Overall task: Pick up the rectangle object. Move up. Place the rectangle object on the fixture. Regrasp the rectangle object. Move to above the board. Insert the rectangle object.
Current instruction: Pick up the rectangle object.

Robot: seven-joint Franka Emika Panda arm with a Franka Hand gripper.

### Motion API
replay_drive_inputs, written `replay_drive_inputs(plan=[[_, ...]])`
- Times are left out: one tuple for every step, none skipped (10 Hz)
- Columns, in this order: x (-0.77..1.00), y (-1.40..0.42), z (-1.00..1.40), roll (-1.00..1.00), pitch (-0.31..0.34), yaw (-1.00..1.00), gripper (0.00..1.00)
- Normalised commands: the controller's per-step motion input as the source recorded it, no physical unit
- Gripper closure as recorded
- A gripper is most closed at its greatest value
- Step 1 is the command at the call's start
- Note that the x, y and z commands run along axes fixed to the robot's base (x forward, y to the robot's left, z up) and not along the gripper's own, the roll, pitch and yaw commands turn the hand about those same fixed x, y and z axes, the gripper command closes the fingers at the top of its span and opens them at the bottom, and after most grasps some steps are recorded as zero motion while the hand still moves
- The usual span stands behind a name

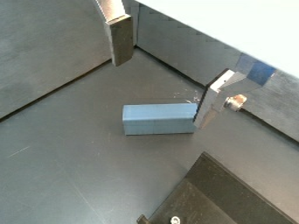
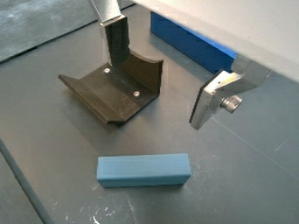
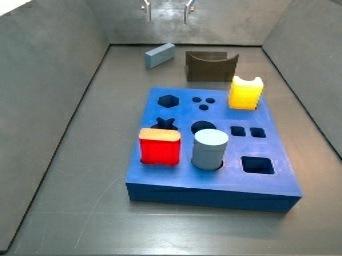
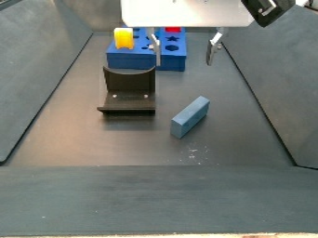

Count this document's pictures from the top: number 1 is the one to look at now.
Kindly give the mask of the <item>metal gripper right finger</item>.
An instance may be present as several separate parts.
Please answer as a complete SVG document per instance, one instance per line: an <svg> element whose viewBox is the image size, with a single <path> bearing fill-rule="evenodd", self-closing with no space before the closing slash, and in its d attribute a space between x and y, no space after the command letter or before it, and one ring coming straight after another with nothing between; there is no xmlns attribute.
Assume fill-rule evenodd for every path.
<svg viewBox="0 0 299 224"><path fill-rule="evenodd" d="M246 101L245 93L261 88L274 71L262 61L240 54L236 68L225 69L205 88L193 125L201 129L224 108L238 111Z"/></svg>

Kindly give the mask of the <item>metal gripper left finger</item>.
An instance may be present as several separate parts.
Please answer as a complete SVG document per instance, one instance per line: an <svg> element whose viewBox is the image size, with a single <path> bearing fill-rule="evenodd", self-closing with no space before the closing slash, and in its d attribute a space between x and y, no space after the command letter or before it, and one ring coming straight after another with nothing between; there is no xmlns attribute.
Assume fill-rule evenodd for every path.
<svg viewBox="0 0 299 224"><path fill-rule="evenodd" d="M103 23L110 59L117 67L133 56L133 19L121 0L93 0Z"/></svg>

